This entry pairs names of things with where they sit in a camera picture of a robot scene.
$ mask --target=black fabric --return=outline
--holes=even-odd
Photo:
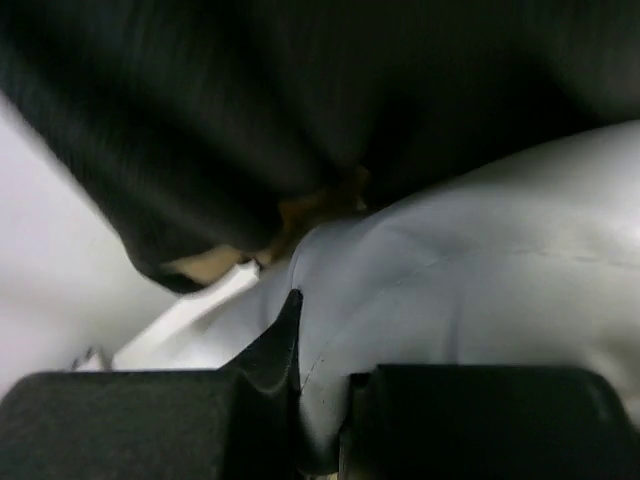
[[[638,118],[638,18],[635,0],[4,0],[0,88],[136,267],[189,291],[160,265],[264,248],[279,200],[345,168],[382,205]]]

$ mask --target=gray surface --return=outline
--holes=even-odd
[[[185,352],[231,357],[297,287],[301,407],[320,455],[343,420],[347,376],[378,363],[581,365],[639,423],[639,158],[640,124],[628,124],[318,228]]]

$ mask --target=white fabric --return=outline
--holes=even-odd
[[[301,408],[320,454],[343,420],[348,375],[378,363],[580,365],[640,424],[640,124],[316,229],[288,268],[212,313],[184,354],[225,351],[221,365],[290,288],[304,294]]]

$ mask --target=light gray fabric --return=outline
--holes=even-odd
[[[292,287],[304,293],[301,409],[321,455],[348,375],[378,363],[585,366],[640,424],[640,124],[316,229],[287,269],[213,314],[198,348],[241,349]]]

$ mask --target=black padding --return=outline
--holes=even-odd
[[[302,299],[218,371],[45,373],[0,404],[2,480],[295,478]]]
[[[640,479],[620,400],[584,370],[385,365],[352,385],[346,480]]]

